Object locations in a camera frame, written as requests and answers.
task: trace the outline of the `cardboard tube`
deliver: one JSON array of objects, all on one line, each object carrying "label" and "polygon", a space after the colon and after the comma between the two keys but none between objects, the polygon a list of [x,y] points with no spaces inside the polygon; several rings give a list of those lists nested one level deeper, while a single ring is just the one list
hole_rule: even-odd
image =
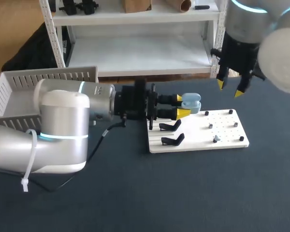
[{"label": "cardboard tube", "polygon": [[191,7],[191,0],[166,0],[166,1],[180,12],[187,12]]}]

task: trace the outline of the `white cable tie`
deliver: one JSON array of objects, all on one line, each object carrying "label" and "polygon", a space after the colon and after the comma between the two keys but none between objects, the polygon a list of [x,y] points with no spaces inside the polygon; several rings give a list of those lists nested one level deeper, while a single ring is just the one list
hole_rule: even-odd
[{"label": "white cable tie", "polygon": [[37,148],[37,144],[38,144],[38,135],[37,132],[33,129],[29,129],[26,131],[26,133],[32,133],[32,146],[31,146],[31,151],[30,151],[30,159],[29,159],[29,163],[25,172],[24,177],[21,179],[21,184],[23,186],[23,190],[24,192],[28,192],[28,183],[29,183],[29,175],[34,163],[34,159],[35,159],[35,154],[36,154],[36,148]]},{"label": "white cable tie", "polygon": [[102,137],[105,137],[108,132],[109,132],[109,130],[105,130],[102,134]]}]

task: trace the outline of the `metal shelving unit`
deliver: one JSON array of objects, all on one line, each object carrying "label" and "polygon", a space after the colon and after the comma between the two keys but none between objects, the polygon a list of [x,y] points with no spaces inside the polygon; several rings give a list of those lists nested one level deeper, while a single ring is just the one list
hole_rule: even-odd
[{"label": "metal shelving unit", "polygon": [[[218,61],[210,49],[222,46],[227,0],[199,0],[209,10],[178,13],[164,0],[152,10],[126,14],[121,0],[96,0],[93,15],[51,15],[48,0],[39,0],[58,67],[98,66],[99,76],[211,73]],[[63,60],[62,26],[68,27],[72,50]]]}]

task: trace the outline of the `brown paper bag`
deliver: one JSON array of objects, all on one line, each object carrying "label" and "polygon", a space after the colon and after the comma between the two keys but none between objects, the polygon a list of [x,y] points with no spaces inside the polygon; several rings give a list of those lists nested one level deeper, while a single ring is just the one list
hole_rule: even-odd
[{"label": "brown paper bag", "polygon": [[179,12],[187,12],[191,7],[191,0],[166,0],[171,6]]},{"label": "brown paper bag", "polygon": [[126,13],[135,13],[151,10],[151,0],[122,0]]}]

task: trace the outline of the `black bag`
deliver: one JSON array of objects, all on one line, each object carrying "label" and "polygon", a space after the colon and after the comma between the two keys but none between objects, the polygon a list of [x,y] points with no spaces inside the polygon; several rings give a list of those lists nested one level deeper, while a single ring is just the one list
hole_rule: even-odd
[{"label": "black bag", "polygon": [[[66,62],[71,49],[67,27],[62,28],[62,39],[64,47],[63,56]],[[49,41],[45,23],[43,23],[19,49],[18,53],[3,65],[1,70],[16,71],[56,67],[57,64],[53,49]]]}]

